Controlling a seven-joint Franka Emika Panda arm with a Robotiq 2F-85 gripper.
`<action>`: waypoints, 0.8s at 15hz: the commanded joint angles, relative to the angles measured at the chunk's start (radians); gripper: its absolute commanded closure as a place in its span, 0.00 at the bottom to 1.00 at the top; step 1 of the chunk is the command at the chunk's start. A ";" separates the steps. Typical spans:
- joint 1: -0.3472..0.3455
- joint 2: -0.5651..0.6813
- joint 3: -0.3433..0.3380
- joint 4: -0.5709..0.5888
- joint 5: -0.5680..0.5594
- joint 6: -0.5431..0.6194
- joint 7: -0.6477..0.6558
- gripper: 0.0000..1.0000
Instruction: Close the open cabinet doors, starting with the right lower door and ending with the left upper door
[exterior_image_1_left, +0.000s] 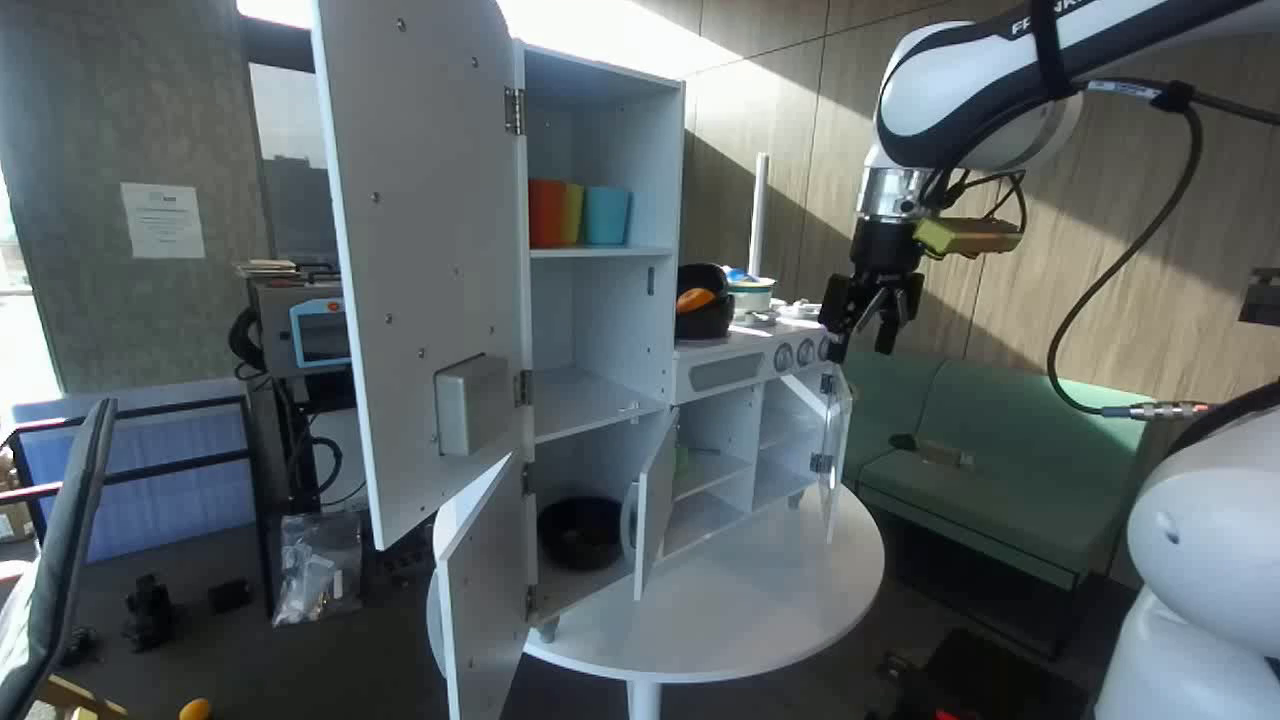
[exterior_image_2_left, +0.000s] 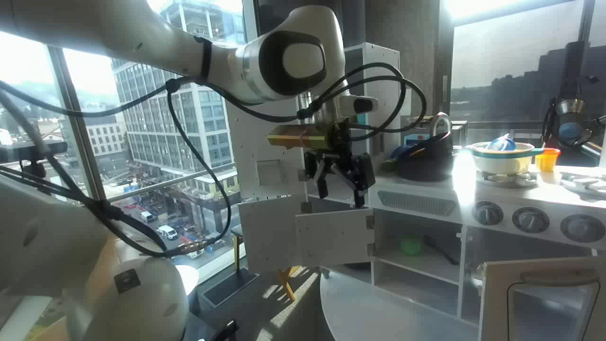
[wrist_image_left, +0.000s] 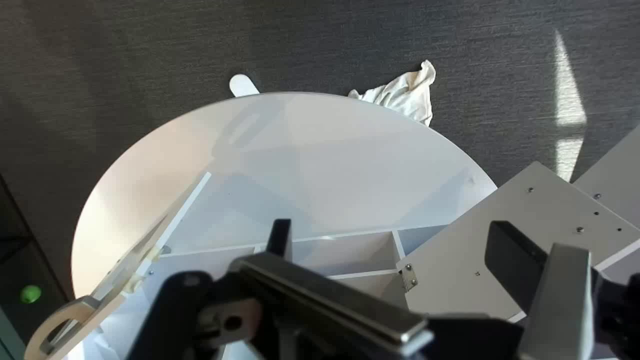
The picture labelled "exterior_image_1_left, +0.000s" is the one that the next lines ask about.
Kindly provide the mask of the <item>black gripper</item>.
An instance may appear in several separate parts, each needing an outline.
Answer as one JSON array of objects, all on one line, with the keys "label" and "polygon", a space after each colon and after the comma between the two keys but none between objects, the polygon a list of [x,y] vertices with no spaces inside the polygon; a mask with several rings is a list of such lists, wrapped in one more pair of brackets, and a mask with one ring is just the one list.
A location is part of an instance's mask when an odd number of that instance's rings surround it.
[{"label": "black gripper", "polygon": [[849,338],[857,324],[857,306],[882,306],[878,353],[895,347],[900,329],[922,313],[922,246],[914,220],[862,220],[852,235],[852,277],[833,277],[821,306],[821,324],[827,333],[827,358],[849,358]]}]

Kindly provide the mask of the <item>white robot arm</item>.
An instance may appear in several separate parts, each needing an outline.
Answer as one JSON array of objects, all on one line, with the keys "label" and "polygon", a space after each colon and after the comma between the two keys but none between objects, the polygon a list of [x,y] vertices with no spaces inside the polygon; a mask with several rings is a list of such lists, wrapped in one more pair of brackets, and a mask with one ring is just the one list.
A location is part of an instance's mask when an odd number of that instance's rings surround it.
[{"label": "white robot arm", "polygon": [[[1129,79],[1125,58],[1187,36],[1268,34],[1275,0],[1025,0],[990,21],[907,34],[878,92],[852,268],[821,306],[827,346],[916,316],[927,228],[951,175],[1019,174],[1071,130],[1084,92],[1141,98],[1186,122],[1211,109],[1187,84]],[[1096,720],[1280,720],[1280,398],[1186,408],[1129,511],[1141,574]]]}]

